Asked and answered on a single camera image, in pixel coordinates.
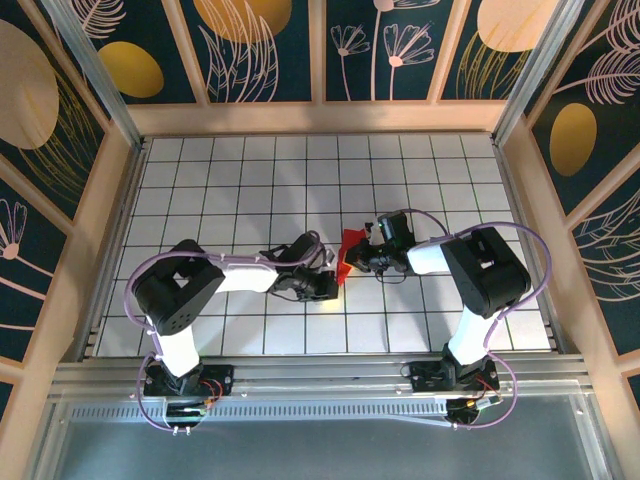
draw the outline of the red cloth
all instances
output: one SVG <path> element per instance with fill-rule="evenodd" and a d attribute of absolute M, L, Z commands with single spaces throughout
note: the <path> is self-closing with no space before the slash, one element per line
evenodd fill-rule
<path fill-rule="evenodd" d="M 347 250 L 349 250 L 351 247 L 356 246 L 363 238 L 367 238 L 367 232 L 364 229 L 345 229 L 344 232 L 342 232 L 342 246 L 338 251 L 338 268 L 336 272 L 336 280 L 338 282 L 338 285 L 344 285 L 344 282 L 347 279 L 347 275 L 349 275 L 349 272 L 351 272 L 351 269 L 353 268 L 352 266 L 344 263 L 344 257 L 347 254 Z"/>

